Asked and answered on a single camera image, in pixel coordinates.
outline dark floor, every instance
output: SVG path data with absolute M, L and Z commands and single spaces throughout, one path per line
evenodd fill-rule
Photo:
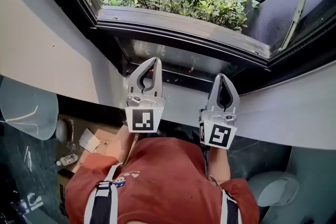
M 8 168 L 14 178 L 20 196 L 29 193 L 41 195 L 44 203 L 40 209 L 58 223 L 68 223 L 58 208 L 56 198 L 57 182 L 55 165 L 56 139 L 40 141 L 28 134 L 4 124 L 0 131 L 0 164 Z M 31 152 L 31 171 L 24 162 L 26 148 Z M 269 170 L 285 170 L 290 154 L 290 147 L 235 137 L 228 159 L 232 178 L 249 179 Z

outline wall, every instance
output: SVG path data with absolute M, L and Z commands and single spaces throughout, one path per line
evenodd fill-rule
M 0 72 L 20 82 L 124 107 L 127 80 L 53 0 L 0 0 Z M 237 135 L 336 149 L 336 64 L 240 98 Z M 198 126 L 208 94 L 171 84 L 162 118 Z
M 327 223 L 336 204 L 335 158 L 336 151 L 293 148 L 287 171 L 297 176 L 300 189 L 290 204 L 271 207 L 262 224 L 303 224 L 309 217 Z
M 322 0 L 306 0 L 301 18 L 311 12 Z M 285 37 L 293 20 L 299 0 L 266 0 L 257 10 L 248 14 L 248 27 L 243 34 L 265 44 L 273 45 Z

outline red shirt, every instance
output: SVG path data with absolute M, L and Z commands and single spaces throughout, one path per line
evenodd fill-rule
M 75 173 L 66 187 L 71 224 L 83 223 L 89 194 L 117 162 L 92 153 Z M 197 145 L 169 137 L 145 138 L 116 174 L 118 223 L 220 223 L 222 192 L 207 179 Z M 245 180 L 231 179 L 221 188 L 237 201 L 243 223 L 258 223 L 258 206 Z

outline plastic bottle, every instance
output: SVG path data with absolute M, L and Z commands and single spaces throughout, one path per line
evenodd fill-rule
M 69 164 L 75 163 L 76 161 L 78 161 L 78 156 L 76 154 L 70 154 L 68 156 L 62 157 L 59 159 L 59 161 L 56 161 L 56 164 L 58 166 L 67 166 Z

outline white paper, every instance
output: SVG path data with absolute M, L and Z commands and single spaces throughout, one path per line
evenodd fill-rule
M 90 132 L 89 129 L 83 132 L 79 140 L 79 145 L 85 148 L 88 152 L 92 153 L 100 144 L 100 140 Z

